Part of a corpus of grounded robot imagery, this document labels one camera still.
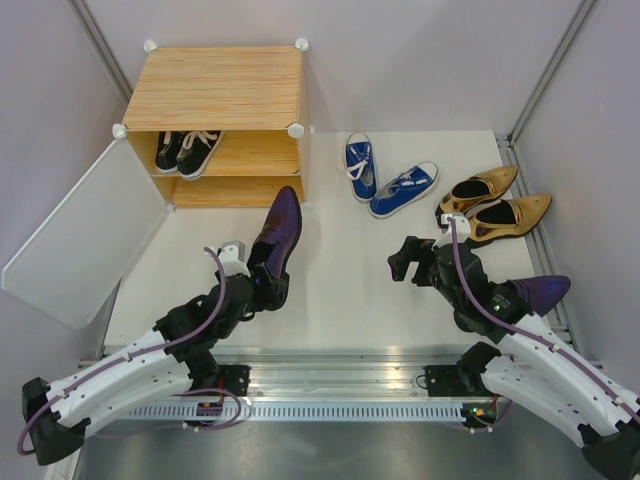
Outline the blue canvas sneaker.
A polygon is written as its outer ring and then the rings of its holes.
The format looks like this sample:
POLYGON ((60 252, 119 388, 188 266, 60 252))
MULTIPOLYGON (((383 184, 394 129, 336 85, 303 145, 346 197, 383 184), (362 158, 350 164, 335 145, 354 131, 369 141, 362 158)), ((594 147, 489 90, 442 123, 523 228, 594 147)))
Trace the blue canvas sneaker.
POLYGON ((377 192, 377 172, 373 144, 365 133, 354 132, 348 136, 344 168, 354 197, 361 203, 370 202, 377 192))
POLYGON ((439 168, 435 163, 417 164, 382 186, 371 199, 369 212, 377 219, 388 218, 430 194, 438 178, 439 168))

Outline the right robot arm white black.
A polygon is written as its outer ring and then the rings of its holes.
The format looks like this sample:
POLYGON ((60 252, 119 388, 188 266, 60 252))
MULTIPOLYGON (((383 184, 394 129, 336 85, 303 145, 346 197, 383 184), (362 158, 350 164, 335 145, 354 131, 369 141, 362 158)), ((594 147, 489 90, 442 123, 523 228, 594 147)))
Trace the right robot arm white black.
POLYGON ((504 397, 555 426, 606 479, 639 474, 639 396, 581 357, 543 317, 566 293, 565 277, 495 283, 466 245, 437 246, 409 236, 388 257, 391 277, 432 287, 454 309, 456 325, 481 341, 453 365, 428 366, 428 391, 437 396, 504 397))

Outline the purple loafer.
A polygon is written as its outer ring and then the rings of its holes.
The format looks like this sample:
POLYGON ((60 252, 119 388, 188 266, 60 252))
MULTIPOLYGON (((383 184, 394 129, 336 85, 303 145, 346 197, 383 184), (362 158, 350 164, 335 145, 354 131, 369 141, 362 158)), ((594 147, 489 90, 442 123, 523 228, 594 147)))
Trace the purple loafer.
POLYGON ((277 193, 251 248, 248 267, 256 285, 266 284, 269 277, 283 277, 301 232, 299 199, 291 186, 284 186, 277 193))
POLYGON ((512 279, 506 282, 520 299, 535 313, 546 316, 563 300, 571 287, 571 280, 562 275, 512 279))

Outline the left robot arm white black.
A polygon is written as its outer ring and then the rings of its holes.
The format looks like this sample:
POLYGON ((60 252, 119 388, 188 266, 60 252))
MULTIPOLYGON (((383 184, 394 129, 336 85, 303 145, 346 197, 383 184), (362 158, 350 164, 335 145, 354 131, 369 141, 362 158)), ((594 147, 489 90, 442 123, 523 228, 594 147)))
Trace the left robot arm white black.
POLYGON ((209 293, 171 309, 117 353, 61 380, 27 381, 18 454, 51 465, 139 406, 174 395, 218 393, 213 347, 257 313, 282 308, 288 289, 285 262, 251 262, 247 271, 226 273, 209 293))

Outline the black canvas sneaker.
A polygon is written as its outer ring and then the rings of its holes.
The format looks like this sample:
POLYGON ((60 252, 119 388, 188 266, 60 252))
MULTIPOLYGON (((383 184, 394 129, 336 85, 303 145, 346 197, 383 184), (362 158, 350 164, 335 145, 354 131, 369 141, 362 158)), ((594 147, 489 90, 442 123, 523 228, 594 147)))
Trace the black canvas sneaker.
POLYGON ((155 156, 155 168, 159 174, 169 175, 178 170, 177 156, 181 150, 185 133, 181 131, 160 132, 155 156))
POLYGON ((220 146, 224 131, 190 131, 185 134, 177 154, 177 170, 187 181, 204 174, 209 160, 220 146))

